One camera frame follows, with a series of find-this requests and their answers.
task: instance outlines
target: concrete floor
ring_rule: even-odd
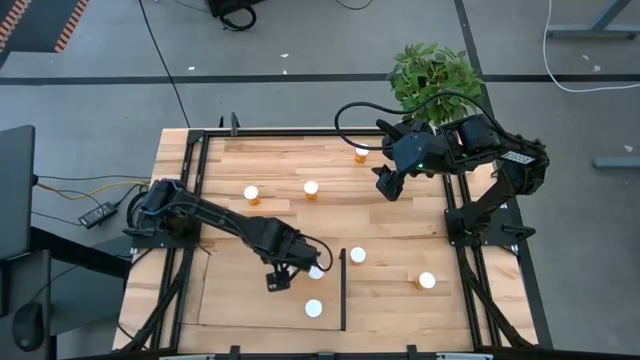
[[[151,27],[174,75],[381,73],[406,43],[439,41],[464,49],[454,3],[374,0],[350,11],[332,0],[269,0],[255,7],[246,33],[173,0],[143,0]],[[201,0],[182,0],[204,8]],[[365,0],[343,0],[358,5]],[[543,74],[541,40],[546,1],[465,0],[485,74]],[[580,23],[606,1],[556,0],[554,22]],[[640,22],[633,2],[620,21]],[[640,40],[549,43],[559,73],[640,73]],[[287,58],[280,55],[287,53]],[[582,57],[585,54],[590,60]],[[135,0],[92,0],[62,54],[12,53],[0,77],[162,76],[163,69]],[[567,84],[593,87],[608,84]],[[179,85],[193,126],[212,127],[238,114],[243,126],[330,126],[334,112],[355,100],[396,106],[385,82]],[[512,132],[539,137],[552,165],[544,186],[519,199],[547,320],[556,348],[640,354],[640,173],[602,172],[597,155],[640,151],[640,89],[567,94],[548,83],[488,84],[498,120]],[[170,85],[0,86],[0,128],[33,124],[36,173],[149,175],[160,135],[184,127]],[[345,124],[372,125],[379,113],[351,112]],[[65,184],[89,190],[106,182]],[[125,189],[105,192],[118,199]],[[34,190],[34,210],[75,219],[92,204]],[[69,239],[95,244],[119,233],[119,216],[86,231],[48,219],[34,223]],[[60,338],[60,357],[105,353],[115,318]]]

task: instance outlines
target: wooden table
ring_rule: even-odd
[[[163,131],[154,180],[179,178],[187,132]],[[356,141],[379,144],[380,139]],[[194,151],[192,159],[191,188],[198,153]],[[337,136],[212,139],[204,199],[247,215],[276,216],[326,241],[336,256],[342,248],[361,246],[367,259],[347,267],[347,327],[340,331],[337,259],[321,280],[303,273],[290,290],[268,293],[264,274],[271,268],[237,238],[205,226],[200,244],[211,255],[198,249],[193,259],[179,353],[228,353],[231,345],[240,345],[243,353],[405,352],[407,344],[424,352],[472,350],[455,251],[447,241],[442,180],[407,178],[400,199],[388,202],[376,190],[370,170],[383,163],[389,161],[380,152],[369,154],[364,164],[356,163],[354,149]],[[491,166],[483,166],[468,174],[473,198],[492,184],[491,171]],[[302,191],[308,180],[320,185],[315,201],[307,200]],[[242,198],[248,185],[260,189],[262,202],[257,206]],[[454,189],[461,204],[457,180]],[[120,315],[128,332],[137,331],[157,302],[165,251],[153,250],[131,271]],[[484,248],[484,256],[496,304],[521,335],[535,343],[516,258],[497,247]],[[414,286],[423,271],[437,279],[431,290]],[[317,319],[304,314],[304,303],[311,298],[325,305]],[[476,306],[488,344],[484,310],[479,301]],[[173,313],[171,308],[166,313],[164,346]],[[128,340],[118,331],[114,348]]]

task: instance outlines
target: potted plant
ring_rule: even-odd
[[[466,54],[466,51],[454,53],[448,47],[438,48],[438,43],[426,48],[423,43],[405,46],[404,52],[394,57],[397,64],[388,76],[402,108],[412,109],[442,91],[455,91],[479,99],[482,96],[480,85],[484,82],[465,59]],[[423,119],[434,128],[467,116],[469,109],[476,110],[476,106],[460,97],[443,96],[405,116],[403,122]]]

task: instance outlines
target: wooden board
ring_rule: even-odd
[[[379,143],[376,138],[356,141]],[[186,130],[163,132],[154,178],[178,177],[185,142]],[[197,160],[194,156],[192,181]],[[321,318],[309,319],[302,306],[311,296],[338,304],[339,293],[333,293],[331,280],[331,276],[339,280],[337,259],[322,285],[301,277],[293,281],[288,294],[267,293],[268,268],[237,239],[205,227],[201,245],[212,255],[198,250],[194,259],[180,352],[226,353],[231,345],[261,353],[404,352],[407,344],[416,344],[420,351],[470,350],[455,251],[446,239],[442,181],[408,178],[401,198],[387,202],[376,190],[376,176],[370,170],[383,163],[387,161],[381,153],[370,154],[364,164],[355,163],[353,148],[337,137],[214,138],[204,175],[205,199],[247,215],[279,217],[326,241],[336,256],[341,248],[362,246],[367,260],[347,269],[347,331],[327,330],[339,326],[333,323],[339,312],[329,310]],[[490,172],[490,167],[483,167],[469,174],[472,196],[480,196],[492,184]],[[320,185],[316,201],[304,196],[307,180]],[[260,189],[260,205],[249,206],[242,199],[248,185]],[[454,188],[459,195],[457,183]],[[144,322],[143,304],[151,309],[157,300],[162,266],[154,259],[143,259],[131,274],[120,319],[127,330]],[[240,270],[240,261],[245,271]],[[522,335],[535,342],[515,257],[502,249],[487,249],[485,262],[496,303]],[[435,275],[435,288],[425,291],[414,286],[422,271]],[[259,311],[253,306],[257,302],[273,313]],[[488,339],[486,319],[481,324]],[[126,341],[118,334],[114,347]]]

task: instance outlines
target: white cable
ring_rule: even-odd
[[[595,91],[603,91],[603,90],[626,90],[633,89],[636,87],[640,87],[640,84],[633,84],[627,86],[610,86],[610,87],[601,87],[595,89],[569,89],[566,88],[556,80],[556,78],[551,74],[551,70],[549,69],[549,63],[547,62],[547,31],[549,30],[549,23],[551,22],[551,8],[552,8],[553,0],[549,0],[549,16],[547,17],[547,25],[544,27],[544,34],[542,36],[542,57],[544,58],[544,67],[547,69],[547,74],[551,77],[551,80],[562,90],[570,93],[586,93],[586,92],[595,92]]]

